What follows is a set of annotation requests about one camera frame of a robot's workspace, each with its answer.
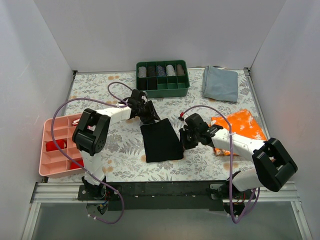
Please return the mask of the black boxer underwear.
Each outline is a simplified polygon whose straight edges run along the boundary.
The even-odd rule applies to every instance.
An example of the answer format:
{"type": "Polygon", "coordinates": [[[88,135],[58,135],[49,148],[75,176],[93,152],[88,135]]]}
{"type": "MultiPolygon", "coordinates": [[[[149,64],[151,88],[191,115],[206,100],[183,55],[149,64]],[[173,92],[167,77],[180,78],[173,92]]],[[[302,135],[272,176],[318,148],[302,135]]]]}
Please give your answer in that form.
{"type": "Polygon", "coordinates": [[[184,149],[168,118],[140,127],[147,163],[181,160],[184,149]]]}

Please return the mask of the orange white patterned cloth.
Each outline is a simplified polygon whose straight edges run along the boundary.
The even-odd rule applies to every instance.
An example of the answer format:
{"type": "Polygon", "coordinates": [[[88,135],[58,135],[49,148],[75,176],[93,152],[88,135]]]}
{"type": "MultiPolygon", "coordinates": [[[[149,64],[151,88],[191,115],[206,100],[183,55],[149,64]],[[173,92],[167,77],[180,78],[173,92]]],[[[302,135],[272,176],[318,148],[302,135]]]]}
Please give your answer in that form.
{"type": "MultiPolygon", "coordinates": [[[[242,109],[238,112],[232,113],[226,118],[232,126],[232,132],[255,140],[267,140],[262,128],[248,109],[242,109]]],[[[219,125],[229,130],[229,125],[221,116],[213,116],[210,120],[211,125],[219,125]]],[[[225,149],[215,148],[213,151],[217,156],[230,155],[230,151],[225,149]]]]}

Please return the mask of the light blue cloth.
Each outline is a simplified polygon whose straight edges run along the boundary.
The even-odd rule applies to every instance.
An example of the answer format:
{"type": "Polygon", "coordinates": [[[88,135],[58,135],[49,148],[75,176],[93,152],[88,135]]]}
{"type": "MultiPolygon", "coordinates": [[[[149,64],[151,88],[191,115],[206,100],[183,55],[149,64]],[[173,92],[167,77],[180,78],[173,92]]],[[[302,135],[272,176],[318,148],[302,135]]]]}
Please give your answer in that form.
{"type": "Polygon", "coordinates": [[[202,96],[217,101],[238,101],[238,73],[206,66],[202,75],[202,96]]]}

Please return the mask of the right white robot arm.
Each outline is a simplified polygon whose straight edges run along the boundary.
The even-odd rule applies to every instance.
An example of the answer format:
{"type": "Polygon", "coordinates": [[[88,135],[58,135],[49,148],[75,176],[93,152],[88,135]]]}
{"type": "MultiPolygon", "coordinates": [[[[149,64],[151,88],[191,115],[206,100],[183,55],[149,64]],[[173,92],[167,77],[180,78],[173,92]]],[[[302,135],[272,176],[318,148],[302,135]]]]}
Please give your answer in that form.
{"type": "Polygon", "coordinates": [[[232,175],[232,183],[226,186],[227,195],[232,199],[239,198],[247,190],[261,187],[278,192],[298,171],[298,166],[278,139],[256,140],[230,133],[220,125],[208,126],[197,113],[185,119],[179,134],[185,150],[201,143],[253,162],[253,169],[232,175]]]}

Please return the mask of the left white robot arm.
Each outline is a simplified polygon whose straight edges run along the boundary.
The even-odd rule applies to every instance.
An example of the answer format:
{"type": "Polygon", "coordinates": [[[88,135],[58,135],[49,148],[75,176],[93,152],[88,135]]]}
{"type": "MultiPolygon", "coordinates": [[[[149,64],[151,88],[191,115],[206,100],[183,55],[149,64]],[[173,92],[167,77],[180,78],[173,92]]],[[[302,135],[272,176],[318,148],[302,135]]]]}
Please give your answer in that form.
{"type": "Polygon", "coordinates": [[[115,107],[100,110],[87,108],[83,111],[72,135],[72,141],[79,150],[85,175],[82,182],[85,191],[95,200],[106,196],[106,176],[103,171],[102,150],[107,143],[109,127],[122,121],[139,117],[142,123],[159,121],[154,105],[146,93],[137,89],[131,96],[115,107]]]}

